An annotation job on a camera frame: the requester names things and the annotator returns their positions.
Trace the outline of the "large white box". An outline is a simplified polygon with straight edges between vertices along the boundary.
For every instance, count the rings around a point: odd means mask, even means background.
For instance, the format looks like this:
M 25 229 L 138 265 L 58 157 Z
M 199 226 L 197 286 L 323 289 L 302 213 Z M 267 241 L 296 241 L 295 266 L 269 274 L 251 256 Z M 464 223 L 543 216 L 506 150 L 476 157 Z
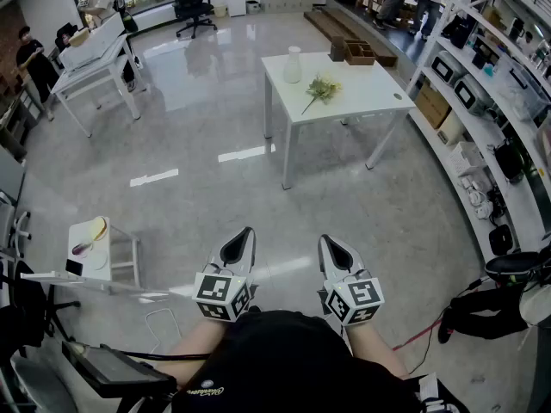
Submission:
M 81 68 L 100 59 L 124 31 L 121 17 L 112 15 L 99 28 L 77 31 L 69 39 L 69 46 L 60 53 L 59 60 L 67 71 Z

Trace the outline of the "black tablet screen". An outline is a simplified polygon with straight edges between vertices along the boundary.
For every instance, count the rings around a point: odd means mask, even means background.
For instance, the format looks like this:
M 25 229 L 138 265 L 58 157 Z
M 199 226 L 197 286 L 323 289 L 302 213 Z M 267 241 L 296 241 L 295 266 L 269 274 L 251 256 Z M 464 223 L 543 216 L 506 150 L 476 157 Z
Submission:
M 63 356 L 101 398 L 173 394 L 176 380 L 107 346 L 62 341 Z

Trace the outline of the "black and green bag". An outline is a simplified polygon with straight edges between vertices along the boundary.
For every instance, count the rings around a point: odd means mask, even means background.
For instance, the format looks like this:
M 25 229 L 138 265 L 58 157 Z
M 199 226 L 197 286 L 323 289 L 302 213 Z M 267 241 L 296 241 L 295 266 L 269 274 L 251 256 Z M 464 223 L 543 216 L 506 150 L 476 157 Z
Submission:
M 513 139 L 505 139 L 494 148 L 493 155 L 506 180 L 517 184 L 524 178 L 524 159 Z

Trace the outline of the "grey rice cooker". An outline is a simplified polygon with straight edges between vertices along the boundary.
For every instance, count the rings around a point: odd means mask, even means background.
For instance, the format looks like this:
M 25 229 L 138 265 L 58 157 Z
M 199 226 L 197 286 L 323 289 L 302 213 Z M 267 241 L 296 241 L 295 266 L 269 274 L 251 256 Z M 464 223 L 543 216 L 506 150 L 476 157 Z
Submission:
M 454 92 L 463 107 L 473 115 L 481 116 L 494 104 L 493 99 L 470 74 L 460 77 L 455 82 Z
M 430 68 L 451 87 L 467 73 L 461 63 L 447 50 L 442 50 L 435 56 Z

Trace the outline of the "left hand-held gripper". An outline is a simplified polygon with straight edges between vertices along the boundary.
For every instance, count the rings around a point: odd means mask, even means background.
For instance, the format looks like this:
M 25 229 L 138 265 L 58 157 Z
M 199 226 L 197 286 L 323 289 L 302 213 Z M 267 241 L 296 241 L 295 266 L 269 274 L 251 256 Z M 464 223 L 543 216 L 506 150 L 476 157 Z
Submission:
M 204 269 L 195 276 L 192 300 L 202 315 L 221 322 L 236 322 L 254 297 L 251 270 L 257 237 L 245 226 L 214 246 Z

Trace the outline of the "white plate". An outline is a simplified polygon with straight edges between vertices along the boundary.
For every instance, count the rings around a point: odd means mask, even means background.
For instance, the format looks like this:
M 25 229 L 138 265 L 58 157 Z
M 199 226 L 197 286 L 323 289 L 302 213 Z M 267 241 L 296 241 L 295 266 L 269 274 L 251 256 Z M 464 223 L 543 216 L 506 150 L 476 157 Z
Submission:
M 104 250 L 92 250 L 86 257 L 86 267 L 92 271 L 101 270 L 108 262 L 108 253 Z

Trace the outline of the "yellow and peach flowers bouquet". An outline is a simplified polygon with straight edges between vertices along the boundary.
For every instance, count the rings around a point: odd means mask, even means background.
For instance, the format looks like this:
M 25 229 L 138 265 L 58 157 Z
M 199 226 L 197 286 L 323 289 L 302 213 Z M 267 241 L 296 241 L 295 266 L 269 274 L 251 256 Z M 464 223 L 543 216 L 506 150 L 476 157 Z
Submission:
M 305 94 L 309 96 L 311 100 L 301 113 L 304 114 L 315 102 L 322 102 L 324 105 L 328 105 L 341 89 L 341 83 L 334 81 L 328 76 L 317 74 L 306 88 Z

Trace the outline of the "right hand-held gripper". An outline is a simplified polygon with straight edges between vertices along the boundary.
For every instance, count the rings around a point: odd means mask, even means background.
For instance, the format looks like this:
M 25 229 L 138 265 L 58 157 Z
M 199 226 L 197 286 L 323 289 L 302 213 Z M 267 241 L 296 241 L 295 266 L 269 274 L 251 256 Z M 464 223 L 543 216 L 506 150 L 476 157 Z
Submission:
M 323 313 L 342 326 L 363 324 L 384 304 L 380 282 L 371 277 L 357 250 L 323 234 L 318 241 L 319 267 L 324 276 L 319 291 Z

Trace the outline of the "white ribbed vase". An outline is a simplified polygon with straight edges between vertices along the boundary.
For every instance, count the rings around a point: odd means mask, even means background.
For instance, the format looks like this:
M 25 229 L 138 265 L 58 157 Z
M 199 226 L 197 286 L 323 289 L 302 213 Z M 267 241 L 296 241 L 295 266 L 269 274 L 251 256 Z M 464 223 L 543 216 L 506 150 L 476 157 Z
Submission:
M 286 83 L 298 83 L 301 80 L 300 53 L 301 49 L 298 46 L 288 48 L 288 59 L 283 69 L 283 79 Z

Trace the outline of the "small black pouch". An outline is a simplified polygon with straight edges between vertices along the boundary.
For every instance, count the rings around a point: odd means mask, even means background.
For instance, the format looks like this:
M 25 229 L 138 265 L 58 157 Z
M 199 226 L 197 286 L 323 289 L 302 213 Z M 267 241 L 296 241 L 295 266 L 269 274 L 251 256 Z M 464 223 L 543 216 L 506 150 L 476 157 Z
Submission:
M 496 226 L 488 235 L 490 248 L 495 256 L 504 256 L 513 247 L 513 236 L 508 225 Z

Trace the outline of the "black rolling chair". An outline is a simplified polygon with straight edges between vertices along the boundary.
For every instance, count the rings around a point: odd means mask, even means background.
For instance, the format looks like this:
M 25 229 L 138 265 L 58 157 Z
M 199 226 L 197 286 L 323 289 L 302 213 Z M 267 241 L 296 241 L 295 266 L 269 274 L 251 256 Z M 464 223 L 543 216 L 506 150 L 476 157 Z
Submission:
M 12 292 L 9 305 L 0 308 L 0 362 L 7 361 L 16 351 L 25 346 L 39 348 L 45 336 L 53 337 L 55 331 L 67 342 L 68 336 L 60 322 L 58 311 L 70 307 L 80 308 L 79 301 L 55 304 L 55 286 L 45 294 L 40 283 L 27 280 L 23 274 L 32 274 L 32 269 L 23 261 L 15 263 L 14 277 L 0 274 L 0 288 L 3 284 Z

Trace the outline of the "wooden compartment organizer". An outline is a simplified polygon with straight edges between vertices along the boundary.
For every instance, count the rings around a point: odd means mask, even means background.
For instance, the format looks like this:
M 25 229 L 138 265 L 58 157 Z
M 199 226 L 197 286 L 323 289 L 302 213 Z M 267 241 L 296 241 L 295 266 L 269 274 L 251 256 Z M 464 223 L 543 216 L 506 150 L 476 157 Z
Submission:
M 349 65 L 373 65 L 376 54 L 365 40 L 344 40 L 345 61 Z

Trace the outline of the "white shelving unit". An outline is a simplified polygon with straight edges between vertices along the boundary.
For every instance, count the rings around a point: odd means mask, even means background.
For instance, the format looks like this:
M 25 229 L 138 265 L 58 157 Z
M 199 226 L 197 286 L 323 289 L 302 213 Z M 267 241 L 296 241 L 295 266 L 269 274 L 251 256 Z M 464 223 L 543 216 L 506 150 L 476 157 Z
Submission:
M 551 107 L 532 121 L 521 121 L 504 97 L 497 92 L 494 66 L 506 54 L 522 64 L 539 83 L 551 101 L 551 83 L 512 39 L 492 19 L 499 2 L 526 11 L 524 0 L 441 0 L 441 14 L 434 26 L 418 67 L 407 85 L 407 93 L 416 100 L 428 79 L 451 107 L 438 129 L 433 129 L 418 107 L 410 112 L 413 122 L 428 141 L 445 169 L 473 227 L 481 253 L 486 260 L 495 255 L 488 235 L 496 226 L 511 229 L 514 250 L 536 251 L 551 242 Z M 449 51 L 493 99 L 493 106 L 481 116 L 470 114 L 447 85 L 431 68 L 431 62 L 442 50 Z M 524 159 L 524 178 L 509 183 L 498 166 L 493 150 L 505 139 L 513 139 Z M 448 155 L 460 141 L 477 145 L 486 167 L 466 175 L 482 185 L 493 203 L 490 219 L 478 219 L 467 191 L 448 165 Z

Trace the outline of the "brown cardboard box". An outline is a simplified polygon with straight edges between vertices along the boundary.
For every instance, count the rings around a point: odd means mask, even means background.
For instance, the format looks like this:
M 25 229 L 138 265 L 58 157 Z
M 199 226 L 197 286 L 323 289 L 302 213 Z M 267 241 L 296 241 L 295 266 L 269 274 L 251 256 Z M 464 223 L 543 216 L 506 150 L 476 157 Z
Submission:
M 419 111 L 435 130 L 442 125 L 451 111 L 449 103 L 439 91 L 431 86 L 428 79 L 424 80 L 415 103 Z

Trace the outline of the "person's left forearm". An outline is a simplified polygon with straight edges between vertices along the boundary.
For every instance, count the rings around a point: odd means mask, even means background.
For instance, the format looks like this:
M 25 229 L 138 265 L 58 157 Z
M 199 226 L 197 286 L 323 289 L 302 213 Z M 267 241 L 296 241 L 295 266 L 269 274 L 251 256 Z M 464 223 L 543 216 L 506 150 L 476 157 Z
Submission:
M 175 355 L 211 354 L 220 343 L 228 323 L 203 318 L 173 349 Z M 176 378 L 180 385 L 187 384 L 204 364 L 202 361 L 161 362 L 158 370 Z

